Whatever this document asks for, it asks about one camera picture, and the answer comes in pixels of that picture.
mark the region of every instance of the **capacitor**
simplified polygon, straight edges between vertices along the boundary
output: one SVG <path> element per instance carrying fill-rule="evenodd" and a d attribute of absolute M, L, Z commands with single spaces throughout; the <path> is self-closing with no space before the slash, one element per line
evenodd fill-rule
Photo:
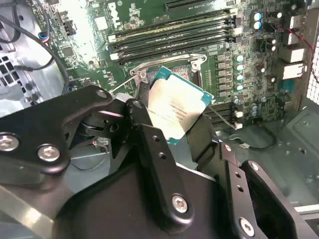
<path fill-rule="evenodd" d="M 266 69 L 265 69 L 264 65 L 258 65 L 258 66 L 256 66 L 256 70 L 258 72 L 264 73 Z"/>
<path fill-rule="evenodd" d="M 250 108 L 251 108 L 252 111 L 257 111 L 258 110 L 258 107 L 257 107 L 257 105 L 255 103 L 251 104 Z"/>
<path fill-rule="evenodd" d="M 250 111 L 250 115 L 252 117 L 256 117 L 257 116 L 257 111 Z"/>
<path fill-rule="evenodd" d="M 235 85 L 235 89 L 238 90 L 238 91 L 241 91 L 241 90 L 244 89 L 244 87 L 243 87 L 242 84 L 239 84 L 239 83 L 238 83 L 238 84 Z"/>
<path fill-rule="evenodd" d="M 233 102 L 235 103 L 235 104 L 240 104 L 240 100 L 238 99 L 238 97 L 237 96 L 234 96 L 233 97 Z"/>
<path fill-rule="evenodd" d="M 277 41 L 276 41 L 276 39 L 270 37 L 270 38 L 267 38 L 267 42 L 272 44 L 272 45 L 275 45 Z"/>
<path fill-rule="evenodd" d="M 259 28 L 261 28 L 261 22 L 257 21 L 254 23 L 254 29 L 258 30 Z"/>
<path fill-rule="evenodd" d="M 274 24 L 272 24 L 272 23 L 264 22 L 263 29 L 266 32 L 275 32 L 276 31 L 276 26 Z"/>
<path fill-rule="evenodd" d="M 274 83 L 276 81 L 276 78 L 273 76 L 266 76 L 267 81 L 270 81 L 271 83 Z"/>
<path fill-rule="evenodd" d="M 236 69 L 237 71 L 242 71 L 242 70 L 244 70 L 244 65 L 242 65 L 242 64 L 236 64 L 236 65 L 235 65 L 235 69 Z"/>
<path fill-rule="evenodd" d="M 237 54 L 235 56 L 235 60 L 238 62 L 238 63 L 241 63 L 243 60 L 244 60 L 244 56 L 243 55 L 240 55 L 240 54 Z"/>
<path fill-rule="evenodd" d="M 272 11 L 268 14 L 268 16 L 272 16 L 275 18 L 281 18 L 283 14 L 280 11 Z"/>
<path fill-rule="evenodd" d="M 261 19 L 261 14 L 259 12 L 254 14 L 254 20 L 259 21 Z"/>
<path fill-rule="evenodd" d="M 244 80 L 244 77 L 243 77 L 243 75 L 241 75 L 241 74 L 236 74 L 236 75 L 235 75 L 235 79 L 236 79 L 237 81 L 242 82 L 242 81 Z"/>
<path fill-rule="evenodd" d="M 264 103 L 264 102 L 267 101 L 267 98 L 263 96 L 262 98 L 260 98 L 260 101 L 261 101 L 262 103 Z"/>

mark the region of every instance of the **ventilation grille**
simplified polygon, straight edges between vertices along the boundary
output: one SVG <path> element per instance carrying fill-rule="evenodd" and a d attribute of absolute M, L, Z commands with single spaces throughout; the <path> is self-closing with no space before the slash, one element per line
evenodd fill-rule
<path fill-rule="evenodd" d="M 319 59 L 318 58 L 319 58 L 319 36 L 318 36 L 317 44 L 315 48 L 314 64 L 313 64 L 315 76 L 319 80 Z M 310 79 L 309 79 L 307 98 L 309 98 L 310 100 L 312 100 L 313 102 L 319 105 L 319 84 L 315 80 L 313 73 L 311 73 Z"/>

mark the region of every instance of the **black mounting arm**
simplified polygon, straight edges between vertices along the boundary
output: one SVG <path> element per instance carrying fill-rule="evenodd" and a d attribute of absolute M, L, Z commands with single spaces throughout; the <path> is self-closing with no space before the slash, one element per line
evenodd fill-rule
<path fill-rule="evenodd" d="M 203 142 L 194 140 L 199 133 Z M 70 163 L 69 148 L 93 136 L 111 139 L 114 173 L 64 205 L 54 238 L 318 238 L 257 164 L 238 167 L 204 116 L 188 139 L 193 159 L 204 162 L 199 170 L 213 163 L 216 180 L 176 166 L 141 101 L 113 99 L 95 86 L 0 119 L 0 183 L 54 188 Z M 265 207 L 278 218 L 266 217 Z M 279 224 L 268 228 L 265 221 Z"/>

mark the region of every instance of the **chip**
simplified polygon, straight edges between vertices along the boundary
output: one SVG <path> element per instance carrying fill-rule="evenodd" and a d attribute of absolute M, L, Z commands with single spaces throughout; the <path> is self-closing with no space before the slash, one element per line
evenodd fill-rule
<path fill-rule="evenodd" d="M 62 52 L 63 52 L 64 57 L 69 57 L 69 56 L 73 56 L 74 55 L 72 47 L 70 47 L 70 46 L 63 48 Z"/>

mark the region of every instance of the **ram slot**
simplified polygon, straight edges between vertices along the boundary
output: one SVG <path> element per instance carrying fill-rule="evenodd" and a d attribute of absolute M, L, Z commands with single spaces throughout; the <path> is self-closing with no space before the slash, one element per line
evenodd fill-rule
<path fill-rule="evenodd" d="M 186 30 L 187 27 L 194 27 L 198 26 L 200 24 L 205 24 L 213 21 L 223 20 L 231 18 L 236 14 L 235 11 L 216 11 L 214 14 L 204 15 L 202 17 L 200 16 L 194 16 L 191 21 L 190 20 L 176 20 L 172 22 L 166 22 L 165 24 L 162 24 L 161 26 L 146 26 L 146 27 L 140 27 L 134 30 L 130 30 L 129 32 L 121 32 L 116 33 L 113 35 L 110 35 L 108 37 L 110 43 L 117 43 L 125 41 L 126 43 L 132 43 L 136 41 L 140 41 L 141 38 L 146 37 L 144 39 L 148 39 L 148 37 L 159 37 L 166 34 L 168 31 L 178 31 L 179 29 Z"/>
<path fill-rule="evenodd" d="M 186 34 L 177 34 L 177 35 L 169 35 L 168 37 L 163 37 L 160 39 L 154 39 L 152 40 L 152 42 L 141 42 L 138 45 L 134 45 L 131 47 L 125 47 L 122 50 L 118 50 L 115 52 L 124 52 L 124 53 L 128 53 L 128 52 L 136 52 L 136 51 L 140 51 L 140 50 L 145 50 L 147 48 L 156 48 L 156 47 L 160 47 L 163 45 L 170 45 L 170 44 L 174 44 L 174 43 L 178 43 L 181 41 L 190 41 L 190 40 L 194 40 L 197 38 L 203 38 L 203 37 L 207 37 L 207 36 L 211 36 L 211 35 L 215 35 L 221 32 L 225 32 L 225 27 L 227 27 L 227 25 L 222 25 L 222 26 L 218 26 L 218 27 L 210 27 L 210 28 L 205 28 L 205 29 L 199 29 L 199 30 L 193 30 L 191 32 L 187 32 Z"/>
<path fill-rule="evenodd" d="M 120 44 L 116 48 L 114 48 L 115 51 L 126 51 L 126 50 L 134 50 L 139 48 L 146 48 L 149 45 L 152 47 L 159 46 L 163 44 L 173 43 L 178 40 L 186 40 L 190 37 L 201 37 L 210 33 L 213 33 L 215 31 L 221 30 L 221 29 L 229 29 L 231 28 L 230 25 L 227 24 L 225 20 L 215 22 L 215 24 L 210 24 L 209 26 L 203 26 L 203 27 L 196 27 L 195 29 L 191 30 L 185 30 L 178 33 L 166 33 L 162 37 L 147 39 L 147 40 L 141 40 L 139 42 L 129 43 L 129 44 Z"/>
<path fill-rule="evenodd" d="M 221 105 L 211 106 L 215 111 L 217 111 L 224 119 L 229 123 L 234 123 L 234 108 L 232 103 L 224 103 Z M 227 124 L 215 114 L 209 107 L 205 109 L 204 113 L 210 117 L 211 123 L 214 127 L 224 127 Z"/>
<path fill-rule="evenodd" d="M 172 53 L 176 51 L 191 49 L 194 47 L 200 47 L 200 46 L 225 42 L 229 37 L 231 37 L 229 35 L 229 32 L 227 30 L 223 30 L 206 37 L 190 39 L 187 41 L 179 41 L 173 44 L 163 45 L 156 48 L 148 48 L 144 51 L 141 50 L 141 51 L 127 53 L 127 54 L 123 52 L 113 53 L 110 55 L 110 57 L 111 57 L 111 60 L 115 60 L 115 61 L 130 61 L 130 60 L 141 59 L 144 57 L 149 58 L 155 55 L 163 55 L 163 54 L 168 54 L 168 53 Z"/>

